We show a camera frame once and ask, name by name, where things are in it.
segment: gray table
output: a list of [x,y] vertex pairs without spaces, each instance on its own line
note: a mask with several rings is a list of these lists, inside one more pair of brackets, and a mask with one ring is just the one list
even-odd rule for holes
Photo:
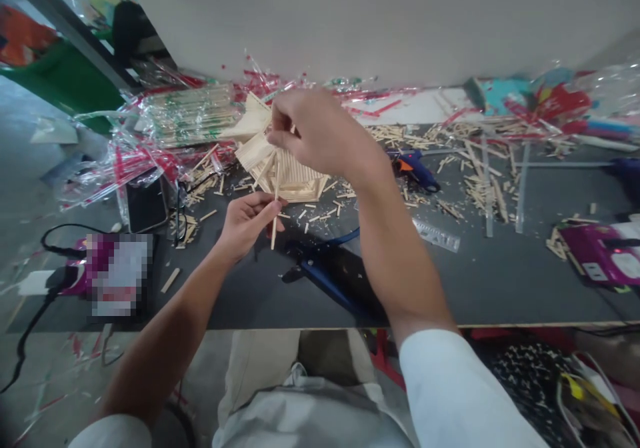
[[[571,156],[571,161],[602,161],[616,156],[615,152],[582,148]],[[435,170],[439,160],[434,155],[423,162]],[[499,161],[492,157],[491,164],[506,175],[508,169]],[[532,161],[556,160],[532,157]],[[204,202],[195,207],[196,217],[213,209],[219,213],[201,224],[196,241],[187,249],[176,251],[171,248],[163,232],[149,293],[152,313],[170,300],[214,244],[223,225],[226,204],[246,193],[231,190],[231,184],[244,176],[246,174],[242,170],[233,170],[227,177],[226,197],[209,193]],[[437,177],[443,186],[439,198],[445,201],[465,198],[460,184],[459,163],[446,166]],[[335,207],[331,203],[333,199],[332,191],[324,194],[317,204],[316,213]],[[356,200],[346,202],[340,219],[332,217],[328,224],[312,223],[310,236],[330,239],[356,228]],[[556,222],[574,213],[585,216],[592,202],[598,204],[595,217],[602,223],[612,223],[616,215],[632,211],[618,180],[600,169],[531,169],[527,178],[522,235],[515,232],[513,224],[496,222],[494,237],[486,238],[485,219],[470,205],[463,210],[466,220],[461,223],[436,210],[434,202],[421,205],[419,209],[412,208],[411,212],[413,216],[461,238],[458,253],[440,247],[431,247],[429,252],[441,274],[453,315],[462,326],[638,321],[640,297],[635,293],[616,294],[584,286],[572,266],[562,262],[545,246],[545,239]],[[509,200],[508,205],[509,211],[514,213],[515,202]],[[282,251],[282,247],[291,237],[305,239],[302,235],[304,221],[297,218],[304,209],[302,204],[287,209],[292,218],[283,220],[287,233],[277,238],[280,250],[271,251],[268,240],[261,237],[254,250],[232,270],[213,310],[210,329],[342,328],[365,324],[334,303],[308,279],[291,284],[282,282],[282,274],[294,265],[294,260]],[[78,209],[78,218],[107,227],[117,220],[117,211],[111,205],[98,205],[88,211]],[[80,234],[75,232],[65,236],[71,240]],[[358,240],[350,242],[349,248],[359,253]],[[49,264],[56,266],[60,262],[61,259],[52,259]],[[180,275],[166,294],[160,293],[160,288],[176,267],[181,268]],[[40,302],[38,298],[28,299],[9,330],[24,330]],[[36,331],[99,330],[101,326],[87,324],[86,314],[85,301],[60,298],[46,312]],[[130,330],[140,328],[141,325],[122,327]]]

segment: concrete floor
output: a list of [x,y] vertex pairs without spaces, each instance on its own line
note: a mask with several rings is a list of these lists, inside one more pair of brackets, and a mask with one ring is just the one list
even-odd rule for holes
[[[80,133],[80,143],[61,148],[58,145],[32,145],[29,140],[39,115],[64,117],[64,114],[0,77],[0,385],[11,378],[16,361],[16,334],[5,334],[22,298],[8,286],[31,271],[54,268],[62,259],[47,254],[29,258],[39,250],[42,233],[51,226],[78,222],[90,215],[75,208],[60,213],[51,189],[39,178],[80,150],[94,159],[105,149],[104,138],[90,131]],[[24,265],[16,277],[17,267]],[[90,422],[97,409],[116,364],[102,367],[99,359],[75,366],[76,356],[70,333],[36,333],[29,337],[27,360],[20,380],[0,395],[0,447],[14,446],[30,426],[35,410],[59,397],[66,398],[42,412],[21,447],[64,447]],[[109,346],[114,351],[126,349],[135,334],[115,333]],[[95,333],[77,334],[82,352],[92,352]],[[183,382],[186,410],[193,418],[200,446],[210,446],[217,428],[217,405],[224,394],[224,376],[231,348],[231,332],[206,334]],[[416,440],[406,395],[386,376],[379,382],[387,404],[410,430]]]

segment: white sleeve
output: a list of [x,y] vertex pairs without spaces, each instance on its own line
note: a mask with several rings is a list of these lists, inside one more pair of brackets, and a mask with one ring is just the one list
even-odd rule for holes
[[400,366],[422,448],[547,446],[462,336],[414,333]]
[[111,415],[84,428],[69,448],[151,448],[151,432],[140,418]]

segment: white shirt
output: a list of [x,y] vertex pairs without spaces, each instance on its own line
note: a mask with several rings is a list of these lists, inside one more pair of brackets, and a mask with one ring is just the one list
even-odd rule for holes
[[[459,335],[444,330],[412,334],[400,366],[411,417],[426,447],[539,447],[546,443],[520,415],[498,380]],[[294,366],[284,386],[262,391],[234,413],[213,448],[410,447],[401,424],[387,412],[380,387],[352,389],[306,377]],[[144,423],[113,415],[85,428],[69,448],[150,448]]]

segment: white wall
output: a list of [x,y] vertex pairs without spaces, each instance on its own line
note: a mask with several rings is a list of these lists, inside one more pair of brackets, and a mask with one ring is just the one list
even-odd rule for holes
[[578,66],[640,27],[640,0],[139,0],[179,66],[454,85]]

